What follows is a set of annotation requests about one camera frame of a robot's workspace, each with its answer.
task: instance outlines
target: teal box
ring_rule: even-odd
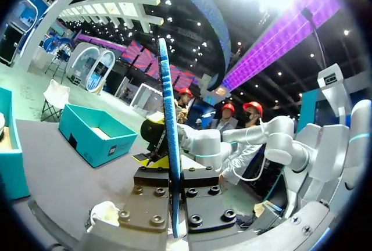
[[[0,87],[0,112],[5,128],[0,141],[0,182],[9,200],[30,196],[23,167],[22,148],[13,110],[12,92]]]
[[[66,105],[59,131],[93,168],[129,152],[137,133],[103,110]]]

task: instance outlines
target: exhibition booth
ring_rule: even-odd
[[[112,51],[82,42],[71,53],[66,67],[67,77],[73,84],[98,94],[102,91],[115,61]]]

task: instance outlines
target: cable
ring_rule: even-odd
[[[263,123],[263,122],[262,122],[262,119],[260,118],[259,120],[260,120],[260,126],[261,126],[262,133],[264,133],[264,128],[263,128],[263,124],[262,124],[262,123]],[[248,145],[251,146],[251,144],[248,142],[248,139],[247,139],[247,136],[248,136],[248,130],[249,130],[249,129],[247,128],[246,131],[245,131],[245,141],[246,141],[246,143],[247,143]],[[246,148],[243,150],[242,155],[248,154],[248,153],[245,153],[245,152],[246,152]],[[261,175],[262,175],[262,172],[263,172],[263,168],[264,168],[265,162],[266,162],[266,158],[263,157],[263,161],[262,161],[262,165],[261,165],[260,173],[259,173],[258,176],[255,177],[255,178],[247,179],[247,178],[241,177],[240,175],[238,175],[238,174],[235,172],[235,168],[232,168],[232,171],[233,171],[233,173],[235,174],[235,176],[237,176],[240,180],[248,181],[248,182],[256,181],[256,180],[258,180],[258,179],[261,177]]]

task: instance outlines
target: hex bolt head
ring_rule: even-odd
[[[186,195],[190,198],[196,197],[197,194],[198,194],[198,190],[196,190],[195,188],[189,188],[189,190],[187,190],[187,193],[186,193]]]
[[[293,224],[295,224],[295,225],[298,225],[298,224],[301,223],[301,218],[298,217],[298,216],[293,216],[293,217],[291,218],[291,222],[292,222]]]
[[[150,220],[150,224],[156,227],[163,225],[164,222],[165,219],[161,215],[154,215]]]
[[[195,228],[203,224],[203,218],[198,214],[194,214],[189,217],[188,222],[190,226]]]
[[[130,212],[126,210],[121,210],[118,212],[119,215],[119,221],[129,221],[130,219]]]
[[[222,215],[222,220],[225,222],[230,222],[236,218],[237,214],[232,209],[225,210]]]
[[[208,194],[217,195],[219,192],[220,192],[220,187],[218,185],[215,185],[209,188]]]
[[[302,233],[304,235],[310,235],[312,232],[313,232],[313,230],[311,229],[311,227],[309,225],[306,225],[302,228]]]
[[[144,189],[142,188],[142,186],[139,186],[139,185],[135,185],[133,187],[133,193],[137,194],[137,195],[140,195],[142,194],[144,191]]]
[[[165,190],[164,188],[157,188],[154,192],[155,196],[161,197],[165,195]]]

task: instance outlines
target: black pole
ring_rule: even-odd
[[[309,23],[310,23],[310,25],[313,29],[313,34],[314,34],[314,37],[317,41],[319,51],[320,51],[320,57],[321,57],[321,62],[322,62],[321,65],[322,65],[322,68],[325,69],[325,68],[327,68],[327,64],[326,64],[326,59],[324,57],[324,48],[323,48],[323,45],[321,44],[319,36],[318,36],[317,28],[316,28],[316,25],[315,25],[314,20],[313,20],[313,13],[308,8],[304,8],[301,11],[301,14],[306,20],[309,21]]]

